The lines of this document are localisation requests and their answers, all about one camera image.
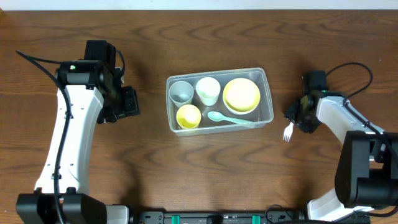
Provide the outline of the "white plastic fork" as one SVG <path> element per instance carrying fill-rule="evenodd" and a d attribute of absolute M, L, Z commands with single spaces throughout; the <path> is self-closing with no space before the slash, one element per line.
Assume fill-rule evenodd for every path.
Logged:
<path fill-rule="evenodd" d="M 294 129 L 294 123 L 290 122 L 289 125 L 284 129 L 284 135 L 283 135 L 283 140 L 286 142 L 290 141 L 290 138 L 292 137 Z"/>

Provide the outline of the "grey plastic cup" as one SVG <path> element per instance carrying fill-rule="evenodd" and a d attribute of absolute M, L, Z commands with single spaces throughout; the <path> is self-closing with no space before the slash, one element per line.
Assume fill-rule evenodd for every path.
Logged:
<path fill-rule="evenodd" d="M 177 81 L 169 88 L 169 97 L 178 108 L 191 104 L 193 96 L 194 89 L 189 82 Z"/>

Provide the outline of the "yellow plastic bowl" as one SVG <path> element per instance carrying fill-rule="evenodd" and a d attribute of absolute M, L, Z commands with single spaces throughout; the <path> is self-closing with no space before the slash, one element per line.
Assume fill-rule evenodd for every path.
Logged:
<path fill-rule="evenodd" d="M 224 87 L 223 99 L 232 109 L 244 112 L 259 105 L 261 93 L 253 81 L 247 78 L 235 78 Z"/>

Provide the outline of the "white plastic bowl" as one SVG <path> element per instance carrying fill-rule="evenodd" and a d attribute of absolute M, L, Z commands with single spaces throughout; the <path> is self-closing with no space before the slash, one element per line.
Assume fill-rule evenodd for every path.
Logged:
<path fill-rule="evenodd" d="M 258 105 L 257 105 L 257 106 L 254 107 L 254 109 L 252 109 L 252 110 L 240 112 L 240 111 L 236 111 L 236 110 L 232 109 L 232 108 L 229 106 L 229 104 L 227 104 L 227 102 L 226 102 L 224 99 L 223 99 L 223 103 L 224 103 L 225 107 L 227 108 L 227 110 L 230 111 L 232 114 L 235 114 L 235 115 L 245 115 L 245 114 L 252 113 L 252 112 L 257 108 L 257 106 L 258 106 Z"/>

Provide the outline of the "yellow plastic cup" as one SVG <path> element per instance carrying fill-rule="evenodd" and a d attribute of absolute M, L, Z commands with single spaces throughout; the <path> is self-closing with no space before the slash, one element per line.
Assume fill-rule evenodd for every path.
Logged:
<path fill-rule="evenodd" d="M 194 105 L 183 105 L 177 111 L 176 120 L 182 129 L 194 129 L 200 124 L 201 112 Z"/>

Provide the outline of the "pale green plastic spoon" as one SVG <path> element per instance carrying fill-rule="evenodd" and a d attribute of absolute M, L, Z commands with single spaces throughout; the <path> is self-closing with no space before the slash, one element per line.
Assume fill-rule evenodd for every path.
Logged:
<path fill-rule="evenodd" d="M 220 121 L 228 121 L 234 124 L 249 124 L 252 123 L 252 121 L 248 121 L 245 119 L 238 119 L 238 118 L 231 118 L 231 117 L 227 117 L 225 115 L 223 115 L 220 112 L 217 111 L 209 111 L 208 112 L 208 118 L 212 121 L 215 122 L 220 122 Z"/>

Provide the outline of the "white plastic cup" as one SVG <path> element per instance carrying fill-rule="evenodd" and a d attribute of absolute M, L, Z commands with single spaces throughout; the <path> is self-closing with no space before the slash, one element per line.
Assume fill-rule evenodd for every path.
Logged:
<path fill-rule="evenodd" d="M 218 101 L 221 86 L 215 78 L 205 77 L 197 82 L 195 89 L 204 105 L 213 106 Z"/>

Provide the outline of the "clear plastic storage container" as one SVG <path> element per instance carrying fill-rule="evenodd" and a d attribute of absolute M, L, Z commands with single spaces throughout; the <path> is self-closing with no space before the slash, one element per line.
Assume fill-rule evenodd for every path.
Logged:
<path fill-rule="evenodd" d="M 215 105 L 205 106 L 201 102 L 200 97 L 197 94 L 194 94 L 192 104 L 200 110 L 201 121 L 197 128 L 183 129 L 178 125 L 176 120 L 178 108 L 169 95 L 170 87 L 178 81 L 185 81 L 191 84 L 192 87 L 196 87 L 197 82 L 201 78 L 205 77 L 215 78 L 220 83 L 221 89 L 223 89 L 228 82 L 234 80 L 235 78 L 247 78 L 248 80 L 254 82 L 259 88 L 259 91 L 261 93 L 260 102 L 258 106 L 254 109 L 254 111 L 239 116 L 233 114 L 227 109 L 227 107 L 223 103 L 223 99 L 221 96 L 218 98 L 218 101 L 217 103 L 215 103 Z M 170 130 L 173 131 L 177 136 L 193 136 L 200 134 L 213 134 L 230 131 L 241 131 L 245 129 L 262 128 L 267 123 L 270 123 L 274 118 L 271 92 L 267 81 L 266 73 L 262 68 L 220 70 L 214 72 L 191 73 L 168 77 L 166 81 L 166 108 Z M 208 118 L 208 112 L 210 111 L 219 111 L 225 116 L 245 119 L 248 121 L 252 121 L 252 123 L 234 124 L 228 121 L 214 122 Z"/>

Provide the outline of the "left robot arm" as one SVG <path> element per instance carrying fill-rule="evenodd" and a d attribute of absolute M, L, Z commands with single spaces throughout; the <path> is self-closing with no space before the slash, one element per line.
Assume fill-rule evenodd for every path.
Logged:
<path fill-rule="evenodd" d="M 80 60 L 59 62 L 49 77 L 58 88 L 49 153 L 31 194 L 19 194 L 24 223 L 129 223 L 125 205 L 90 197 L 89 163 L 95 126 L 139 115 L 137 93 L 124 85 L 123 55 L 105 40 L 89 40 Z"/>

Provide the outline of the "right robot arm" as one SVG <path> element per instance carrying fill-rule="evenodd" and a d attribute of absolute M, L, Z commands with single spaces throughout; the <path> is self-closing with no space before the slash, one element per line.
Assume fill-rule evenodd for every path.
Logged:
<path fill-rule="evenodd" d="M 341 93 L 329 90 L 323 70 L 309 71 L 302 81 L 303 96 L 285 118 L 305 133 L 324 124 L 343 145 L 335 186 L 307 203 L 307 218 L 338 222 L 397 208 L 397 134 L 373 125 Z"/>

